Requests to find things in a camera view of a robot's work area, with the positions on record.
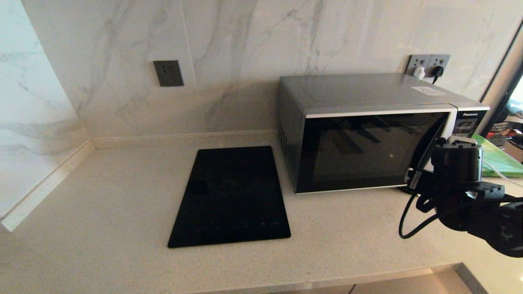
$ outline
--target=white quartz countertop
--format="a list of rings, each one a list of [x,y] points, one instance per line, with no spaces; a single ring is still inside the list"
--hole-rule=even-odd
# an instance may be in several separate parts
[[[401,239],[408,195],[396,189],[295,195],[274,133],[167,141],[96,150],[13,233],[0,234],[0,292],[260,292],[383,280],[458,263],[489,293],[523,290],[523,259],[439,221]],[[292,237],[168,249],[197,151],[255,145],[273,147]],[[412,209],[405,230],[428,216]]]

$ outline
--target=microwave control panel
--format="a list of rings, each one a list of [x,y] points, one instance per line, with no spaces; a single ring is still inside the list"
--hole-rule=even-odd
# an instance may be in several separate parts
[[[486,110],[458,111],[452,134],[466,138],[472,137],[486,113]]]

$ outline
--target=black plug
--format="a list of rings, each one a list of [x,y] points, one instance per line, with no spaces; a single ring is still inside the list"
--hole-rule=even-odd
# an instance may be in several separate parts
[[[432,84],[434,85],[434,83],[438,80],[438,78],[443,75],[443,67],[441,67],[441,66],[435,67],[434,70],[432,71],[432,75],[434,76],[434,81],[432,81]]]

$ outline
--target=microwave window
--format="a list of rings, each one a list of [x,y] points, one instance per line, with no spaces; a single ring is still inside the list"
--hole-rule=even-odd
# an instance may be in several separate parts
[[[414,151],[446,115],[437,112],[318,119],[309,124],[312,129],[308,131],[316,137],[311,180],[354,182],[354,187],[369,180],[383,186],[400,185]]]

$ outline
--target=marble wall tile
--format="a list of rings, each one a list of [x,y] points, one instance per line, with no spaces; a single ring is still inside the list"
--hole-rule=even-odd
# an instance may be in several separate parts
[[[24,1],[93,138],[205,132],[179,0]],[[179,60],[160,87],[154,60]]]
[[[19,0],[0,27],[1,218],[88,137]]]
[[[396,72],[420,0],[182,0],[208,131],[275,128],[282,75]]]
[[[522,12],[521,0],[423,0],[406,53],[450,54],[438,86],[480,100],[521,24]]]

